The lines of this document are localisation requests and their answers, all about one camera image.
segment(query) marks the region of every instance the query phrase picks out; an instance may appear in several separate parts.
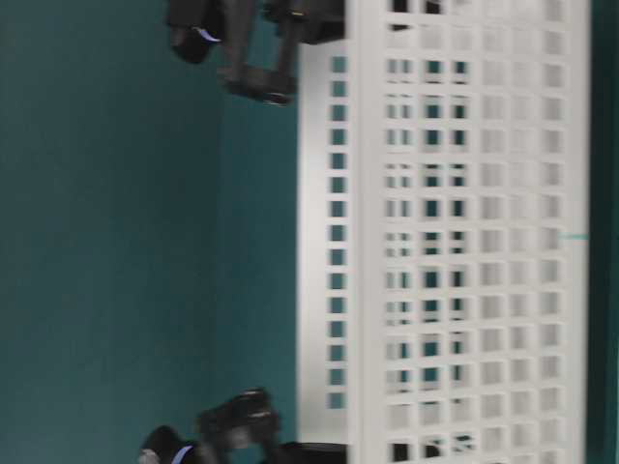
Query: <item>white plastic crate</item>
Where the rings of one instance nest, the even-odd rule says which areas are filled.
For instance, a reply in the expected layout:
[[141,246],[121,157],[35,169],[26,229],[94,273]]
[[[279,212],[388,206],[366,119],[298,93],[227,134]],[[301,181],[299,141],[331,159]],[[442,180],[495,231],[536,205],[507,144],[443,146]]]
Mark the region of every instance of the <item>white plastic crate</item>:
[[348,11],[302,56],[300,439],[583,464],[588,1]]

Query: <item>black robotic claw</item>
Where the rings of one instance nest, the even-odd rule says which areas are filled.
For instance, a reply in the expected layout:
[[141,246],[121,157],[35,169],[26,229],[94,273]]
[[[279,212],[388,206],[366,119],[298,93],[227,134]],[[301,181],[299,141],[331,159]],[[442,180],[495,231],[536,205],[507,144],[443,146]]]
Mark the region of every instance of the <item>black robotic claw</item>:
[[220,75],[229,92],[287,104],[297,90],[291,70],[298,45],[343,39],[345,0],[266,0],[264,17],[277,24],[280,37],[273,70],[247,64],[256,1],[169,0],[172,48],[183,60],[197,64],[219,44],[226,61]]

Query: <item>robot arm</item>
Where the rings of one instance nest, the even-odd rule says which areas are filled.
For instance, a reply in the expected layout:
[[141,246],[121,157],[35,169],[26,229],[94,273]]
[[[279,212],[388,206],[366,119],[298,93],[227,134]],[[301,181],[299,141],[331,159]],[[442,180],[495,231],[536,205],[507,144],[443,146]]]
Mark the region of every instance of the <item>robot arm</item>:
[[197,442],[184,441],[168,426],[153,431],[138,464],[228,464],[234,450],[258,445],[261,464],[346,464],[346,448],[333,444],[280,445],[280,417],[264,390],[249,390],[197,418]]
[[247,64],[257,0],[169,0],[171,45],[183,60],[201,63],[222,46],[220,70],[229,92],[284,105],[296,92],[291,75],[299,44],[322,44],[344,37],[344,0],[266,0],[264,17],[277,24],[278,60],[273,70]]

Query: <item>teal surface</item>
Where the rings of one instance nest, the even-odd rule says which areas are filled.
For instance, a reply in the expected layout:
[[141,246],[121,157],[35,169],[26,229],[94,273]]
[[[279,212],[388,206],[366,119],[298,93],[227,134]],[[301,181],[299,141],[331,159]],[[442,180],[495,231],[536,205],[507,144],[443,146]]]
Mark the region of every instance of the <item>teal surface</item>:
[[591,91],[588,464],[617,462],[619,95],[615,0],[594,0]]
[[176,60],[164,7],[0,4],[0,462],[133,462],[254,386],[294,434],[295,109]]

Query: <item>teal floor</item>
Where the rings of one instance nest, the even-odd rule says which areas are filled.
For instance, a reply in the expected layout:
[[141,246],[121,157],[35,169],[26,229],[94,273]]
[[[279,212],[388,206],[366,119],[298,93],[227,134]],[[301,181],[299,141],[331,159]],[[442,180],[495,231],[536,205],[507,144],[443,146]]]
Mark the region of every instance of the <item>teal floor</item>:
[[0,5],[0,462],[133,462],[256,386],[294,437],[296,110],[225,96],[163,13]]

